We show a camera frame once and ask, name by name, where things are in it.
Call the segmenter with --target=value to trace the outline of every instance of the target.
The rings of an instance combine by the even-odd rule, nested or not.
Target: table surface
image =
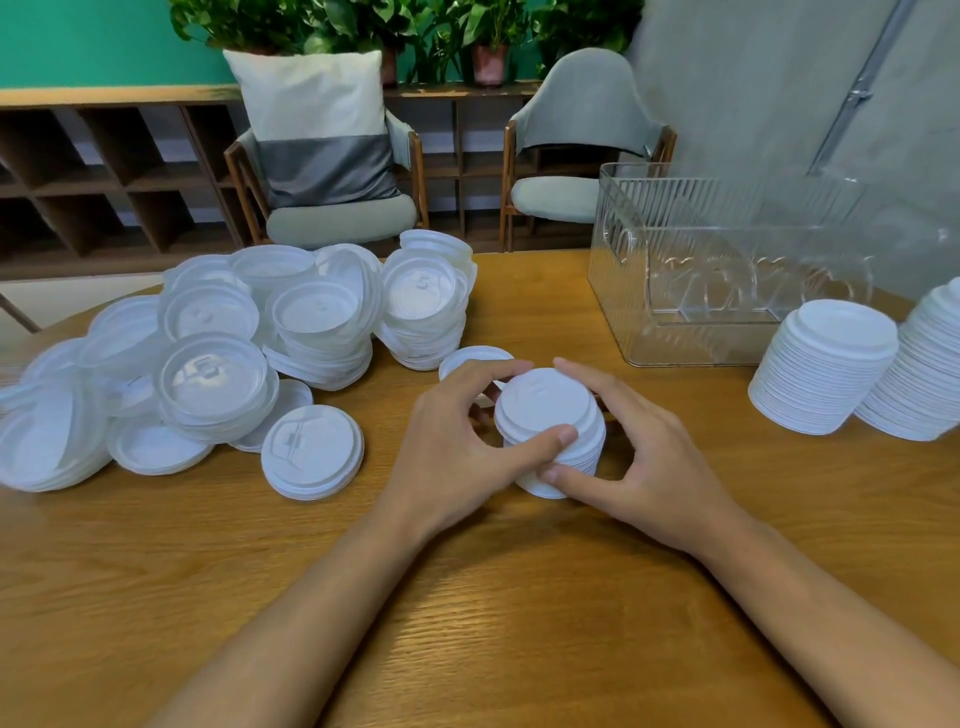
[[[587,252],[479,255],[464,345],[615,372],[686,423],[736,498],[960,661],[960,438],[859,421],[806,437],[747,399],[752,368],[635,369],[586,278]],[[29,360],[91,313],[37,334]],[[77,488],[0,488],[0,724],[135,725],[370,508],[436,374],[377,343],[346,391],[367,455],[299,503],[255,455],[218,447],[177,475],[110,465]],[[612,437],[599,473],[632,452]],[[586,506],[516,486],[418,560],[324,716],[336,726],[830,724],[812,693],[691,560]]]

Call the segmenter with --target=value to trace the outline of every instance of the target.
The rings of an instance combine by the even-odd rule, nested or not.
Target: flower pot
[[[473,46],[473,81],[481,86],[503,85],[507,67],[507,44],[500,43],[495,49],[489,45]]]
[[[380,62],[380,83],[384,88],[396,85],[396,48],[383,49],[383,61]]]

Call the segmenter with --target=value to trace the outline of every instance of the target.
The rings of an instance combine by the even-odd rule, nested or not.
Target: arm
[[[148,724],[150,728],[312,726],[356,646],[420,549],[521,473],[576,439],[552,427],[491,448],[468,419],[495,379],[530,362],[469,362],[414,408],[390,481],[371,512],[240,630]]]
[[[675,415],[612,376],[558,359],[636,448],[622,481],[541,475],[701,561],[846,726],[960,726],[960,669],[804,557],[727,494]]]

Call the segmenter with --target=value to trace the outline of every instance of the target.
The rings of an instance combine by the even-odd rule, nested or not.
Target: right hand
[[[697,557],[706,555],[719,532],[749,521],[675,414],[641,397],[615,376],[559,357],[554,366],[600,396],[623,425],[636,453],[619,481],[553,464],[540,471],[545,482],[662,544]]]

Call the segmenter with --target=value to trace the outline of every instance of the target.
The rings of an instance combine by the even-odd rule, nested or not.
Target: gray seat cushion
[[[511,197],[524,215],[592,223],[597,209],[600,181],[581,177],[531,177],[517,180]]]
[[[270,213],[267,234],[275,243],[312,251],[334,243],[370,243],[408,231],[417,207],[407,195],[322,207],[281,207]]]

